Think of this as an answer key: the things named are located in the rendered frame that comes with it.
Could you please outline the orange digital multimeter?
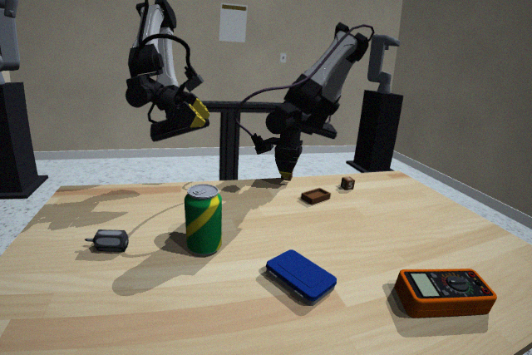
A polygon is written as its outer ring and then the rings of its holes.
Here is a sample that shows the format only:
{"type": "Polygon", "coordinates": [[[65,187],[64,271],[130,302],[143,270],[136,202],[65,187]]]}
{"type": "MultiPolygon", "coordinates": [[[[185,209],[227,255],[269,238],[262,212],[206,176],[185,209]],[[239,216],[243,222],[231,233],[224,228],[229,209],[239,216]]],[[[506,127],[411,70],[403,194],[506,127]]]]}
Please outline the orange digital multimeter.
{"type": "Polygon", "coordinates": [[[412,318],[488,314],[497,299],[473,269],[403,269],[394,288],[412,318]]]}

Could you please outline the brown cube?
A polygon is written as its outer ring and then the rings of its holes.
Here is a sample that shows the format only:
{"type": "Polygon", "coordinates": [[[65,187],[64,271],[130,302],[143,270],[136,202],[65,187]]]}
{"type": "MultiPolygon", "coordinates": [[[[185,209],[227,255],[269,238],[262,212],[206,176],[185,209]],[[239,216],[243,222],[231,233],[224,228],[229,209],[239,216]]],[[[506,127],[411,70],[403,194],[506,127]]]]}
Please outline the brown cube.
{"type": "Polygon", "coordinates": [[[288,181],[291,181],[291,179],[293,178],[293,172],[291,173],[291,175],[288,177],[288,178],[283,178],[281,176],[281,180],[288,180],[288,181]]]}
{"type": "Polygon", "coordinates": [[[341,187],[345,190],[353,190],[355,180],[351,177],[342,177],[341,187]]]}

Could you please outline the brown wooden tray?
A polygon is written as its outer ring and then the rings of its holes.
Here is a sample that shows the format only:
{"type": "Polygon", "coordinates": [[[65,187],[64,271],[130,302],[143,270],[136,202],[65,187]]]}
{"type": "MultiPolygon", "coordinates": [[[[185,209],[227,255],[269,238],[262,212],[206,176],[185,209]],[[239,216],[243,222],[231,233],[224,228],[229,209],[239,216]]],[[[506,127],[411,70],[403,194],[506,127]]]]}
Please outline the brown wooden tray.
{"type": "Polygon", "coordinates": [[[314,205],[324,200],[329,200],[330,196],[331,196],[331,193],[327,192],[326,190],[323,190],[322,188],[317,188],[315,190],[303,192],[301,194],[301,199],[311,205],[314,205]]]}

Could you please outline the green soda can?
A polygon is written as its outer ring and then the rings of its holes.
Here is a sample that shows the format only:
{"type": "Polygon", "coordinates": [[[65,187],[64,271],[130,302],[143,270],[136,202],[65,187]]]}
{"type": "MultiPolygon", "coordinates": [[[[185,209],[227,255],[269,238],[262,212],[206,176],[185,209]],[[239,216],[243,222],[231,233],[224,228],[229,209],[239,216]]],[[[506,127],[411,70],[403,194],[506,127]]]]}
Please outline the green soda can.
{"type": "Polygon", "coordinates": [[[217,187],[193,185],[185,196],[185,228],[188,249],[210,255],[222,244],[222,198],[217,187]]]}

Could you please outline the blue flat rectangular case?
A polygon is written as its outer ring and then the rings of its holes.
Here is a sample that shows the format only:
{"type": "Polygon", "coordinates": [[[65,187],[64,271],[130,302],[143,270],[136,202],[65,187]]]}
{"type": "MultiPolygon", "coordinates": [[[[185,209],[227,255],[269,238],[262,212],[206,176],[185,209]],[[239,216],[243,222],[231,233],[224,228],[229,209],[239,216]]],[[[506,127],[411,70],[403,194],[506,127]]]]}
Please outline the blue flat rectangular case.
{"type": "Polygon", "coordinates": [[[334,290],[337,278],[295,250],[270,259],[266,273],[309,306],[334,290]]]}

